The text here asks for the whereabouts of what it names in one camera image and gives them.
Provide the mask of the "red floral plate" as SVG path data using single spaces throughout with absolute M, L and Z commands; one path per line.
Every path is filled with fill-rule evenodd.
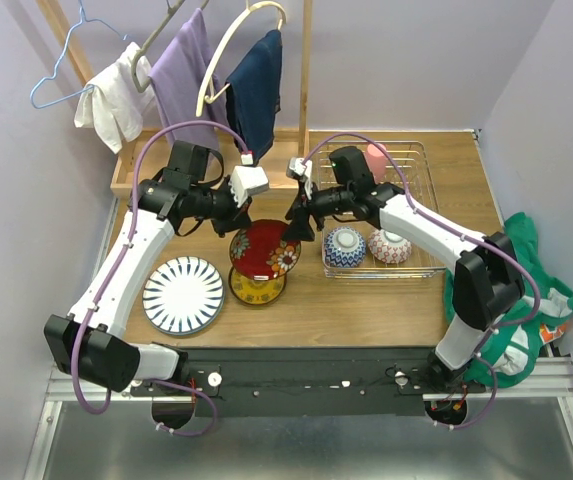
M 282 238 L 288 225 L 272 219 L 240 229 L 229 246 L 233 268 L 256 281 L 275 280 L 292 270 L 301 256 L 301 242 Z

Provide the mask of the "blue white patterned bowl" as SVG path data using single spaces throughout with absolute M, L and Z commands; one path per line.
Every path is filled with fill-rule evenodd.
M 331 230 L 323 242 L 324 263 L 330 267 L 355 268 L 366 256 L 366 241 L 352 227 L 342 226 Z

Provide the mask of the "yellow patterned plate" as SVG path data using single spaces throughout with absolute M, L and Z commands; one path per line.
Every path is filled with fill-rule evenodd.
M 234 267 L 228 274 L 232 295 L 245 305 L 264 306 L 276 301 L 284 292 L 287 277 L 275 280 L 252 280 L 241 275 Z

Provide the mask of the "pink cup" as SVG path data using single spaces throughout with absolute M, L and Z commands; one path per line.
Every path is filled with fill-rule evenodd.
M 366 163 L 376 183 L 382 183 L 386 179 L 387 166 L 389 165 L 381 147 L 381 144 L 369 143 L 364 152 Z

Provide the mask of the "red white patterned bowl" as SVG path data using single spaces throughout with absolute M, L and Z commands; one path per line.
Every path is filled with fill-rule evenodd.
M 374 230 L 367 239 L 367 246 L 376 260 L 387 265 L 401 264 L 412 254 L 410 241 L 385 230 Z

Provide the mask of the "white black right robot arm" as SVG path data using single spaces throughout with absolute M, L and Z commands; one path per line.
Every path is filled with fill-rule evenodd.
M 298 193 L 286 215 L 290 224 L 285 239 L 311 241 L 326 218 L 350 212 L 358 221 L 409 240 L 445 265 L 454 277 L 455 316 L 425 371 L 433 389 L 451 390 L 491 327 L 525 293 L 527 272 L 511 240 L 500 232 L 486 236 L 453 223 L 414 200 L 405 185 L 376 182 L 357 147 L 339 148 L 329 160 L 337 184 L 324 190 L 310 178 L 311 160 L 290 160 L 287 175 L 297 181 Z

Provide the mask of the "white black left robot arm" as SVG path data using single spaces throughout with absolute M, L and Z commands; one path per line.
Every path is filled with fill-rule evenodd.
M 108 394 L 132 381 L 153 381 L 167 395 L 188 383 L 187 355 L 169 346 L 124 340 L 136 297 L 158 256 L 184 219 L 209 220 L 223 236 L 248 226 L 255 195 L 269 188 L 260 166 L 248 154 L 230 174 L 204 179 L 210 158 L 219 152 L 176 143 L 166 166 L 152 178 L 135 182 L 122 229 L 97 275 L 64 316 L 51 316 L 44 335 L 58 369 L 70 374 L 78 401 L 87 381 Z

